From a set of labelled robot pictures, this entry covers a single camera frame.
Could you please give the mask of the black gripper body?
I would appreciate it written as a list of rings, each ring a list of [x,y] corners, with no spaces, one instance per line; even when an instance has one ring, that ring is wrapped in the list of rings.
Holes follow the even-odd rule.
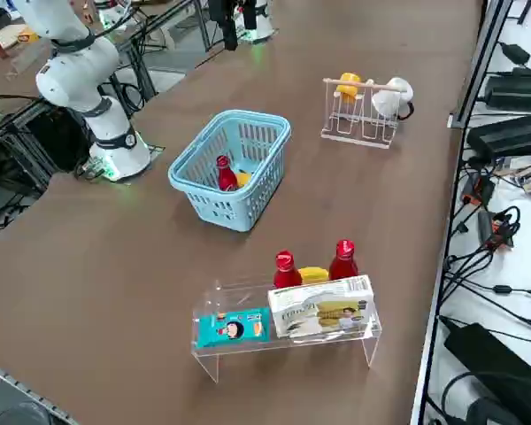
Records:
[[[225,26],[233,20],[236,4],[237,2],[235,0],[209,0],[208,9],[210,19],[220,26]]]

